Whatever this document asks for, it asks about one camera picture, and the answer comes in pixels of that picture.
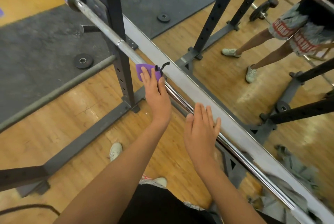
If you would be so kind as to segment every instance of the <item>black cord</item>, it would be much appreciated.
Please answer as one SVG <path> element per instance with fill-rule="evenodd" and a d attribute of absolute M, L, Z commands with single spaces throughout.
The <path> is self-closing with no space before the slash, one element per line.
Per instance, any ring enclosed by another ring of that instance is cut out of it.
<path fill-rule="evenodd" d="M 45 209 L 50 209 L 51 211 L 53 211 L 58 216 L 61 214 L 53 206 L 44 205 L 44 204 L 31 204 L 31 205 L 16 206 L 16 207 L 12 207 L 12 208 L 2 210 L 2 211 L 0 211 L 0 216 L 4 215 L 4 214 L 7 214 L 7 213 L 12 213 L 12 212 L 16 212 L 16 211 L 24 210 L 24 209 L 29 209 L 29 208 L 45 208 Z"/>

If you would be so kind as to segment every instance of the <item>wooden floor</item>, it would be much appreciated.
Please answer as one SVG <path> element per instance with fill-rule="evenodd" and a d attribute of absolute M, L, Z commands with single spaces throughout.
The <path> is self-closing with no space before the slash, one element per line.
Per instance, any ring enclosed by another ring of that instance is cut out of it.
<path fill-rule="evenodd" d="M 63 4 L 62 0 L 0 1 L 0 7 L 5 13 L 0 18 L 0 26 Z M 216 30 L 231 19 L 242 1 L 232 0 Z M 265 0 L 257 0 L 256 4 L 263 1 Z M 269 19 L 276 19 L 288 8 L 287 3 L 280 1 L 277 8 L 270 9 Z M 173 60 L 180 58 L 188 47 L 194 45 L 210 9 L 209 6 L 200 11 L 158 36 L 154 42 Z M 232 32 L 219 40 L 204 54 L 203 60 L 195 62 L 195 75 L 241 120 L 256 123 L 259 120 L 258 114 L 269 111 L 285 89 L 289 81 L 288 72 L 307 70 L 310 66 L 302 58 L 290 55 L 275 65 L 259 70 L 257 82 L 248 85 L 244 81 L 246 67 L 281 44 L 277 40 L 271 40 L 246 52 L 240 59 L 221 56 L 221 48 L 237 47 L 267 27 L 261 20 L 248 22 L 250 12 L 251 10 L 242 20 L 239 32 Z M 136 78 L 133 63 L 131 70 L 134 89 L 137 90 L 141 83 Z M 314 102 L 329 90 L 329 85 L 322 78 L 312 79 L 300 88 L 291 105 L 297 107 Z M 43 164 L 120 102 L 121 91 L 114 67 L 110 66 L 3 132 L 0 135 L 0 169 Z M 126 148 L 149 124 L 150 112 L 145 101 L 140 103 L 140 108 L 141 111 L 137 114 L 126 114 L 52 176 L 49 180 L 51 189 L 43 196 L 31 195 L 21 199 L 15 190 L 0 192 L 0 210 L 28 203 L 47 203 L 62 211 L 107 165 L 111 145 L 121 142 Z M 183 116 L 173 110 L 171 123 L 145 173 L 153 178 L 166 177 L 167 188 L 179 199 L 208 207 L 210 195 L 196 175 L 184 148 L 183 121 Z M 333 203 L 332 121 L 333 115 L 327 114 L 280 125 L 278 131 L 271 135 L 266 148 L 273 152 L 274 144 L 284 144 L 305 164 L 317 167 L 321 190 L 327 193 Z M 247 196 L 255 194 L 259 188 L 256 181 L 248 176 L 240 191 Z M 0 223 L 48 224 L 54 219 L 55 215 L 50 211 L 37 209 L 1 216 Z"/>

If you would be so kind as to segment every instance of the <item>person's right hand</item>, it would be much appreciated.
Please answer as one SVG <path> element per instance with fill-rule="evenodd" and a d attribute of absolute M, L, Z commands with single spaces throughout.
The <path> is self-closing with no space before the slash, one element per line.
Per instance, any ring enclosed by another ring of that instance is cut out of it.
<path fill-rule="evenodd" d="M 195 169 L 213 159 L 214 144 L 219 134 L 221 119 L 214 124 L 211 107 L 195 105 L 195 115 L 188 114 L 184 129 L 184 144 Z"/>

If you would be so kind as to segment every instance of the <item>white shoe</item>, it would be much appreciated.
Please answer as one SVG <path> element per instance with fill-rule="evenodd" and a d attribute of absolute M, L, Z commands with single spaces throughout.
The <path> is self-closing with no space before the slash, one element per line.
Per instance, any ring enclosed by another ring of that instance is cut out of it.
<path fill-rule="evenodd" d="M 110 161 L 114 161 L 121 153 L 123 152 L 122 145 L 118 142 L 114 143 L 111 146 L 110 152 L 109 152 L 109 158 Z"/>
<path fill-rule="evenodd" d="M 241 56 L 241 54 L 236 55 L 236 49 L 222 49 L 221 53 L 225 56 L 231 56 L 231 57 L 236 57 L 236 58 L 239 58 Z"/>
<path fill-rule="evenodd" d="M 251 65 L 247 68 L 246 81 L 252 83 L 256 79 L 256 69 L 251 69 Z"/>
<path fill-rule="evenodd" d="M 158 183 L 158 184 L 161 184 L 165 188 L 167 187 L 167 180 L 164 177 L 159 177 L 157 179 L 154 179 L 153 181 Z"/>

